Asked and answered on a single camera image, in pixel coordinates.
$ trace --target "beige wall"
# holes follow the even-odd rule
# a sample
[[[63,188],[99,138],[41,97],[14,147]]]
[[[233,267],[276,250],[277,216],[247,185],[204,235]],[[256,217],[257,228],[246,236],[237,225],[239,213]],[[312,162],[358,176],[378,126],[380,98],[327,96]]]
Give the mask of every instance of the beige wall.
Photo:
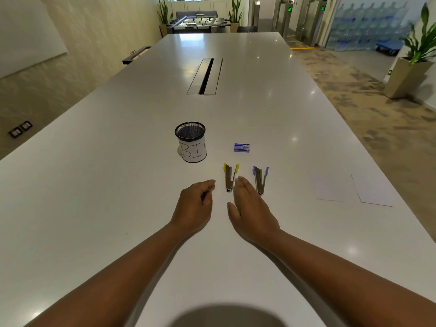
[[[68,54],[0,79],[0,159],[161,38],[155,0],[41,1]],[[34,127],[12,139],[7,132],[25,120]]]

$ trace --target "conference table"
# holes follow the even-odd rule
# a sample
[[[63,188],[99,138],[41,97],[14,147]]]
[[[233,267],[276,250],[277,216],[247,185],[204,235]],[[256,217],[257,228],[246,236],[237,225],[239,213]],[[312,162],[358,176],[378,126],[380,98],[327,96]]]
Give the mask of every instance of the conference table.
[[[208,58],[222,58],[215,94],[188,94]],[[178,152],[174,129],[186,121],[206,128],[199,163]],[[180,191],[207,179],[210,222],[129,323],[341,325],[234,231],[224,163],[252,183],[254,165],[269,167],[263,198],[285,231],[436,301],[435,243],[280,35],[173,34],[0,161],[0,325],[24,325],[152,235]],[[319,199],[321,175],[346,199]],[[393,206],[363,203],[358,178]]]

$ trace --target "sheet of paper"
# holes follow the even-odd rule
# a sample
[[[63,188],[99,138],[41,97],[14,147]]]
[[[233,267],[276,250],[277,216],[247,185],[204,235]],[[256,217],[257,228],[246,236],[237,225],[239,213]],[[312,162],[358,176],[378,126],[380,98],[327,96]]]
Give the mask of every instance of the sheet of paper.
[[[346,202],[347,188],[343,180],[332,175],[309,172],[313,191],[318,200]]]
[[[395,189],[384,175],[353,173],[352,178],[362,203],[395,206]]]

